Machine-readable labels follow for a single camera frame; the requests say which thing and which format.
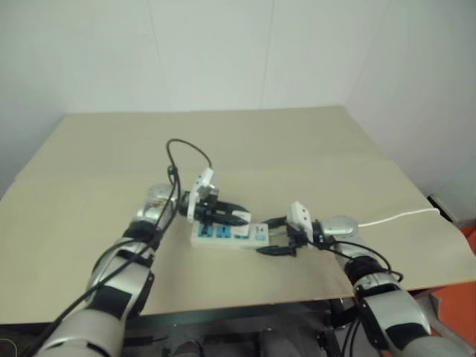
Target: power strip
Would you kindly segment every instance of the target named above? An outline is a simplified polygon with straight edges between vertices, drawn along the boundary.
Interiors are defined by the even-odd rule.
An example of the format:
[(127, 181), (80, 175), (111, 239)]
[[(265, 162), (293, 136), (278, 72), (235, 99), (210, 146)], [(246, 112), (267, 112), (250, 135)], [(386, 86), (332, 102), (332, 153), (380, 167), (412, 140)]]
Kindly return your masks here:
[(248, 235), (234, 234), (233, 228), (228, 225), (213, 224), (209, 225), (204, 232), (203, 224), (195, 221), (190, 241), (193, 247), (229, 249), (255, 249), (269, 245), (268, 225), (251, 223)]

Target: beige tabletop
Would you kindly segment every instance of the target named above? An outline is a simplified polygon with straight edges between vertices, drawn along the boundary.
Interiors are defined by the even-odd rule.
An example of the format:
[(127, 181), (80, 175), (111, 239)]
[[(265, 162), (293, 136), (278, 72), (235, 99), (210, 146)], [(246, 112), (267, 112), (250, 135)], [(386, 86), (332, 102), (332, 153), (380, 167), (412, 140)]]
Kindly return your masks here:
[[(253, 220), (293, 201), (313, 218), (359, 222), (430, 208), (425, 197), (341, 107), (175, 114), (68, 115), (0, 201), (0, 324), (51, 321), (85, 288), (94, 261), (129, 224), (149, 186), (167, 181), (176, 137), (213, 161), (220, 199)], [(173, 147), (184, 188), (205, 162)], [(152, 270), (143, 314), (345, 297), (331, 253), (296, 258), (192, 248), (179, 217)], [(476, 279), (463, 235), (438, 213), (406, 216), (361, 235), (416, 289)]]

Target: table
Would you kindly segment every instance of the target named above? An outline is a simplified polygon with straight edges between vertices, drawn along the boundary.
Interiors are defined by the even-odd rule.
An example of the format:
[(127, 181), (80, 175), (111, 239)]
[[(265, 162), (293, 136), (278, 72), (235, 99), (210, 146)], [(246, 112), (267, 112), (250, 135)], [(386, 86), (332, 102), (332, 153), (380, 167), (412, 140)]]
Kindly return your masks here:
[[(341, 107), (164, 114), (66, 115), (0, 201), (0, 324), (51, 321), (85, 288), (94, 261), (129, 224), (149, 186), (166, 182), (167, 139), (201, 147), (220, 199), (255, 221), (293, 201), (313, 218), (368, 222), (429, 208)], [(173, 147), (182, 184), (205, 162)], [(296, 258), (190, 246), (179, 217), (152, 267), (143, 314), (346, 297), (334, 256), (302, 248)], [(406, 289), (476, 279), (462, 234), (435, 212), (361, 229), (405, 274)]]

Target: white power strip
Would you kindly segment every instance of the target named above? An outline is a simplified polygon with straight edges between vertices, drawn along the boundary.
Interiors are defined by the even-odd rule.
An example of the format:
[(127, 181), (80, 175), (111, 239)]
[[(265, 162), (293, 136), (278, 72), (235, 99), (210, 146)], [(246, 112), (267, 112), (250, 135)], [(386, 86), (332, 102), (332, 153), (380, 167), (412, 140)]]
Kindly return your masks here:
[(261, 248), (269, 245), (268, 225), (251, 223), (249, 235), (234, 234), (233, 228), (227, 225), (210, 225), (203, 231), (203, 224), (195, 221), (192, 226), (190, 241), (193, 247), (207, 248)]

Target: white cable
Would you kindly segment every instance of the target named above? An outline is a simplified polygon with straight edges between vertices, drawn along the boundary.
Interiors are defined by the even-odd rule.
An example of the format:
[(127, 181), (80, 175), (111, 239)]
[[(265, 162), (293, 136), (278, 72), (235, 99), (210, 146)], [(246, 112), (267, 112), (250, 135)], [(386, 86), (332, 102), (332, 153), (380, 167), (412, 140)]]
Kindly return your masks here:
[(0, 338), (0, 341), (10, 342), (15, 350), (15, 357), (18, 357), (18, 348), (16, 347), (16, 343), (10, 340), (9, 338)]
[(375, 221), (375, 222), (359, 223), (358, 227), (363, 228), (363, 227), (370, 227), (371, 225), (379, 225), (380, 223), (393, 221), (394, 219), (397, 219), (397, 218), (400, 218), (400, 217), (403, 217), (403, 216), (410, 216), (412, 214), (424, 213), (424, 212), (438, 212), (438, 213), (440, 213), (440, 210), (438, 210), (437, 208), (424, 208), (422, 210), (412, 210), (410, 212), (403, 212), (403, 213), (396, 214), (395, 216), (392, 216), (392, 217), (380, 219), (379, 221)]

